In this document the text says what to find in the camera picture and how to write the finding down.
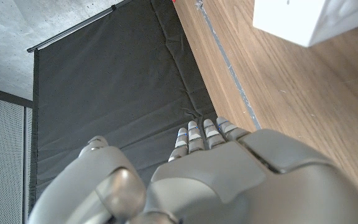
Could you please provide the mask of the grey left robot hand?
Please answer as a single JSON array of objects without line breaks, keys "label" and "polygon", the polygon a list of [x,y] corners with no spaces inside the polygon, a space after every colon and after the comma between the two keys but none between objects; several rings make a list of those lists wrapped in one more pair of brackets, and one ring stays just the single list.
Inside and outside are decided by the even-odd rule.
[{"label": "grey left robot hand", "polygon": [[181,128],[148,185],[120,149],[94,137],[29,223],[358,223],[358,188],[308,145],[219,117]]}]

